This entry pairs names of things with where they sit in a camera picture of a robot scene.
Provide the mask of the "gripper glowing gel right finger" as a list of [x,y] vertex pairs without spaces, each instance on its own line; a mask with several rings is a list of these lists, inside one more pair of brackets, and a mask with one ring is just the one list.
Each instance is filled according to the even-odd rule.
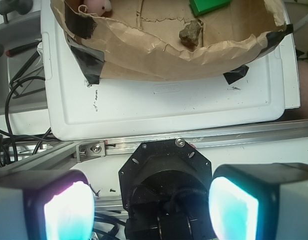
[[308,240],[308,164],[223,164],[209,190],[220,240]]

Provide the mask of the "gripper glowing gel left finger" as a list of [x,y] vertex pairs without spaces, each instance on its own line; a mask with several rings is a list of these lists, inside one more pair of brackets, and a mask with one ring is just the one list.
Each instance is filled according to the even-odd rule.
[[87,240],[94,209],[79,170],[0,169],[0,240]]

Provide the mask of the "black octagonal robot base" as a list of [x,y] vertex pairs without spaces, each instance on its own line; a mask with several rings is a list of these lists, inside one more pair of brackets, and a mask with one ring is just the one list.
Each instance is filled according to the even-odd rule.
[[128,240],[215,238],[208,208],[212,164],[200,152],[137,148],[118,172]]

